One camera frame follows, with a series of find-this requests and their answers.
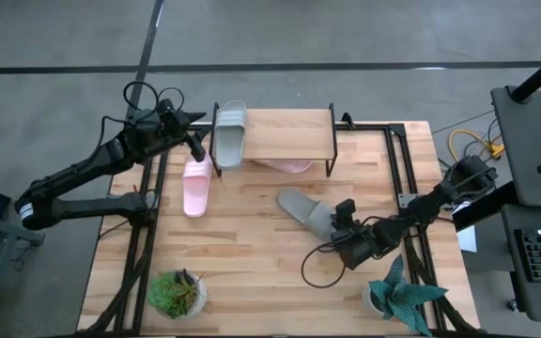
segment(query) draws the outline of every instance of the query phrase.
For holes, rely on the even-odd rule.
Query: black desk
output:
[[[530,319],[541,321],[541,283],[527,281],[513,233],[515,229],[541,229],[541,207],[503,206],[502,221],[515,266],[511,279],[519,310]]]
[[[513,181],[457,212],[457,230],[500,212],[505,204],[541,207],[541,91],[524,104],[511,100],[506,88],[492,89],[491,96]]]

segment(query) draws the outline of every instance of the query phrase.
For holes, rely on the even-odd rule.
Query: white pot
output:
[[[197,314],[199,314],[200,312],[202,312],[202,310],[204,309],[204,305],[206,305],[206,299],[208,298],[208,290],[206,289],[206,285],[204,284],[204,281],[202,279],[200,279],[199,277],[197,277],[196,275],[190,273],[190,272],[187,272],[187,274],[194,280],[194,281],[197,281],[197,299],[195,300],[195,302],[193,303],[192,307],[189,309],[189,311],[187,312],[186,315],[180,315],[176,318],[173,318],[171,317],[170,315],[168,314],[165,314],[162,310],[156,308],[156,311],[158,311],[158,313],[168,319],[173,319],[173,320],[176,320],[176,319],[187,319],[187,318],[191,318]]]
[[[363,290],[363,308],[369,313],[373,318],[383,318],[383,311],[377,308],[373,301],[371,301],[371,285],[368,283]]]

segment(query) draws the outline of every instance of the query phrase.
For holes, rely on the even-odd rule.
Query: potted plant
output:
[[[402,276],[404,261],[399,255],[383,281],[372,281],[363,291],[363,307],[387,320],[395,316],[409,329],[432,336],[421,314],[415,309],[426,301],[443,296],[448,290],[429,285],[408,284]]]
[[[201,277],[184,269],[154,277],[147,300],[161,315],[176,319],[200,313],[207,295]]]

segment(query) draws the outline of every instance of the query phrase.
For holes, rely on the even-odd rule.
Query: wooden shelf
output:
[[[245,160],[330,160],[329,109],[248,109]]]

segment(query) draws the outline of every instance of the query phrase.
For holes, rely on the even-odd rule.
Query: wooden table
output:
[[[435,147],[427,122],[404,122],[420,193],[431,192],[441,180]],[[256,162],[238,172],[213,177],[209,206],[200,219],[182,212],[181,174],[186,148],[171,151],[165,174],[162,206],[154,244],[151,275],[189,269],[204,274],[209,289],[205,312],[193,319],[171,321],[146,305],[142,334],[157,335],[369,335],[406,334],[397,320],[372,319],[361,307],[368,281],[383,279],[403,246],[377,261],[369,259],[329,289],[314,289],[300,275],[303,257],[319,244],[276,204],[279,190],[287,187],[329,205],[353,198],[356,218],[387,217],[396,213],[394,186],[382,132],[339,131],[339,157],[331,178],[323,162],[314,162],[303,174],[282,174]],[[401,156],[398,156],[401,176]],[[111,193],[132,191],[141,167],[114,178]],[[122,221],[104,220],[101,231]],[[437,221],[427,235],[440,286],[455,308],[479,327],[471,288],[451,223]],[[100,315],[117,291],[129,243],[130,228],[118,228],[97,247],[79,329]],[[332,281],[341,270],[336,253],[318,253],[307,263],[307,278],[316,284]],[[134,298],[128,306],[132,317]],[[428,304],[427,317],[433,317]]]

